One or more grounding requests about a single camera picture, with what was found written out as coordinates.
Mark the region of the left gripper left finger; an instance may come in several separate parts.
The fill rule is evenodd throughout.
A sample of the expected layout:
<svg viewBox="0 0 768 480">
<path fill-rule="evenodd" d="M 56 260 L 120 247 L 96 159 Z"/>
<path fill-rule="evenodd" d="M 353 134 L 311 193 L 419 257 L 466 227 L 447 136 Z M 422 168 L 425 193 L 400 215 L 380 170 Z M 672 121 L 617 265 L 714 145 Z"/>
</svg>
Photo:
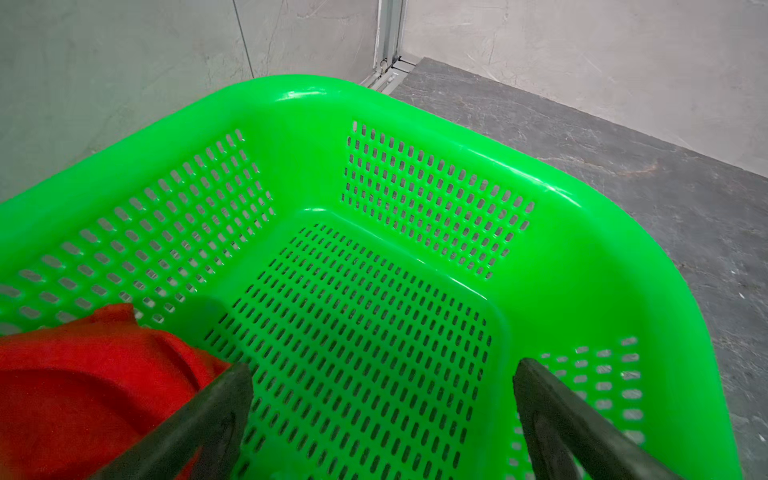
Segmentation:
<svg viewBox="0 0 768 480">
<path fill-rule="evenodd" d="M 235 363 L 94 479 L 227 479 L 238 459 L 253 386 L 247 365 Z"/>
</svg>

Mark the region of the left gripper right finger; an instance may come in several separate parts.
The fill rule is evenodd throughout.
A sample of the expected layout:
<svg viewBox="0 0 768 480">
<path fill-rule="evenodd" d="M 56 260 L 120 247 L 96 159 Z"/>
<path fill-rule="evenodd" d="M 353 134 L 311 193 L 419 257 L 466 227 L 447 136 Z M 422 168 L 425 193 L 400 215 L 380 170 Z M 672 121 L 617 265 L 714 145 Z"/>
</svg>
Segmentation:
<svg viewBox="0 0 768 480">
<path fill-rule="evenodd" d="M 677 479 L 663 463 L 532 358 L 513 377 L 523 434 L 537 479 Z"/>
</svg>

